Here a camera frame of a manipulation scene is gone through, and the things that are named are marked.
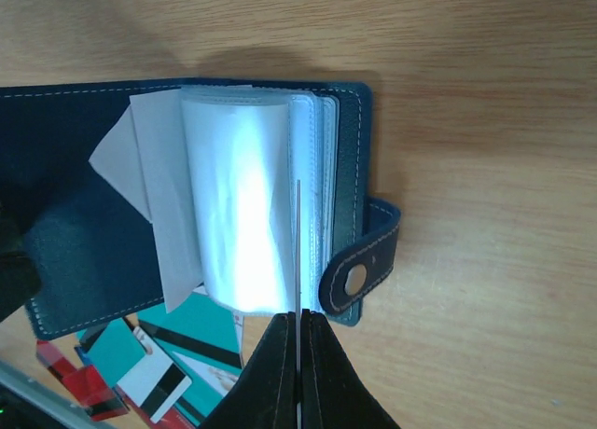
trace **card holder wallet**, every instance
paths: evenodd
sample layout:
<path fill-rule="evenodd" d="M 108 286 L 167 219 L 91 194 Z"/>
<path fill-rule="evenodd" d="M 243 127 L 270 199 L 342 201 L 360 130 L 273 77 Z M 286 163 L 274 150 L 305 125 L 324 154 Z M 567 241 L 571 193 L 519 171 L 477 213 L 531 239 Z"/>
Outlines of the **card holder wallet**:
<path fill-rule="evenodd" d="M 26 303 L 55 339 L 163 301 L 151 225 L 89 165 L 130 96 L 184 86 L 302 90 L 338 109 L 331 259 L 318 288 L 330 318 L 355 325 L 394 265 L 400 212 L 367 195 L 372 95 L 361 83 L 175 78 L 0 89 L 0 201 L 42 281 Z"/>

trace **white paper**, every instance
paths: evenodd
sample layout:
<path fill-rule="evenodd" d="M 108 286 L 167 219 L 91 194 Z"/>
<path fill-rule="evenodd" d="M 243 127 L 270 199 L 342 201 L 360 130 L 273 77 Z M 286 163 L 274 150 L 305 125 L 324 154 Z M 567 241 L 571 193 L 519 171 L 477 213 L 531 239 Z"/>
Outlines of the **white paper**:
<path fill-rule="evenodd" d="M 201 283 L 180 90 L 131 97 L 166 311 Z"/>
<path fill-rule="evenodd" d="M 310 191 L 301 207 L 301 303 L 319 311 L 332 226 L 317 216 L 333 210 L 336 166 L 322 168 L 322 153 L 327 159 L 335 145 L 320 137 L 322 127 L 337 131 L 337 105 L 323 112 L 322 99 L 310 94 L 235 90 L 132 96 L 90 164 L 152 222 L 167 311 L 201 283 L 236 311 L 294 310 L 290 186 L 301 179 Z M 329 177 L 325 186 L 321 177 Z"/>
<path fill-rule="evenodd" d="M 202 296 L 209 297 L 208 294 L 207 294 L 207 291 L 205 290 L 205 286 L 203 284 L 201 284 L 201 285 L 197 286 L 195 289 L 193 289 L 193 292 L 195 294 L 200 294 Z"/>
<path fill-rule="evenodd" d="M 132 96 L 90 164 L 152 223 L 164 304 L 173 311 L 201 283 L 180 90 Z"/>
<path fill-rule="evenodd" d="M 146 181 L 132 122 L 132 110 L 127 110 L 112 130 L 97 145 L 90 165 L 113 189 L 126 199 L 149 222 Z"/>
<path fill-rule="evenodd" d="M 232 387 L 234 387 L 234 384 L 239 379 L 232 373 L 210 366 L 202 361 L 193 359 L 192 357 L 188 357 L 177 352 L 174 352 L 174 354 L 181 362 L 185 363 L 187 367 L 197 373 L 197 375 L 199 375 L 221 396 L 226 396 L 226 394 L 232 389 Z"/>
<path fill-rule="evenodd" d="M 216 302 L 284 312 L 294 300 L 287 104 L 184 98 L 203 280 Z"/>
<path fill-rule="evenodd" d="M 174 361 L 140 327 L 136 327 L 133 334 L 139 340 L 139 343 L 143 345 L 146 355 L 118 381 L 118 387 L 124 391 L 136 406 L 141 407 L 168 371 L 168 368 L 174 364 Z M 191 383 L 191 379 L 185 375 L 172 393 L 160 404 L 156 412 L 149 415 L 149 419 L 152 422 L 161 420 Z"/>

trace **snap button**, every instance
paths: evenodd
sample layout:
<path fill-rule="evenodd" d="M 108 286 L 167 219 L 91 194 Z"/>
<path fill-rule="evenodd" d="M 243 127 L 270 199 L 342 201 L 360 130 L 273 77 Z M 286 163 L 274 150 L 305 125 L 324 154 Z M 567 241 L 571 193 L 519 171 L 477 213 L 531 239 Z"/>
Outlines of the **snap button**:
<path fill-rule="evenodd" d="M 349 296 L 355 296 L 360 292 L 367 279 L 367 268 L 363 264 L 357 264 L 348 271 L 344 292 Z"/>

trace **black object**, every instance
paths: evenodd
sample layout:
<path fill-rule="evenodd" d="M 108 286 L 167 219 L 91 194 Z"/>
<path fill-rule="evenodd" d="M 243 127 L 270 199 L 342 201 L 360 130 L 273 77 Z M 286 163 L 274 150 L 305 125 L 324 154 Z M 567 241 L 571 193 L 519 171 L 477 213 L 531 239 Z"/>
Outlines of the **black object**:
<path fill-rule="evenodd" d="M 214 359 L 217 362 L 221 362 L 222 364 L 226 364 L 234 368 L 243 368 L 238 353 L 216 347 L 215 345 L 203 342 L 202 340 L 190 338 L 189 336 L 176 333 L 170 329 L 161 328 L 144 320 L 139 320 L 139 326 L 141 326 L 141 328 L 152 339 L 159 339 L 164 342 L 171 343 L 172 345 L 196 353 L 199 356 L 205 356 L 210 359 Z"/>
<path fill-rule="evenodd" d="M 356 299 L 385 280 L 394 268 L 400 210 L 387 201 L 369 196 L 366 204 L 363 236 L 334 255 L 319 284 L 319 302 L 330 316 L 350 310 Z M 350 295 L 344 285 L 350 271 L 358 265 L 365 267 L 367 278 L 361 290 Z"/>
<path fill-rule="evenodd" d="M 295 314 L 276 314 L 232 390 L 201 429 L 400 429 L 358 379 L 326 317 L 303 311 L 300 376 Z"/>
<path fill-rule="evenodd" d="M 180 367 L 173 363 L 149 393 L 145 401 L 141 403 L 141 406 L 139 406 L 141 410 L 146 415 L 153 416 L 185 377 L 186 375 Z"/>
<path fill-rule="evenodd" d="M 1 429 L 63 429 L 65 427 L 41 408 L 0 385 Z"/>
<path fill-rule="evenodd" d="M 41 281 L 21 249 L 21 233 L 0 203 L 0 322 L 35 295 Z"/>

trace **wooden table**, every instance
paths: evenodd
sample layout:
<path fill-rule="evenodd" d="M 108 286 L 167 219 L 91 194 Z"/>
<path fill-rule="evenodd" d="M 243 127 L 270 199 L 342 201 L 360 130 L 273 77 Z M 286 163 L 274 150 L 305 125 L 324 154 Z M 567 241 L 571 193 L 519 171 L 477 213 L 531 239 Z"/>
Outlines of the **wooden table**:
<path fill-rule="evenodd" d="M 596 32 L 597 0 L 0 0 L 0 84 L 367 81 L 370 191 L 404 224 L 362 323 L 335 326 L 362 381 L 405 429 L 588 429 Z M 0 334 L 53 384 L 22 314 Z"/>

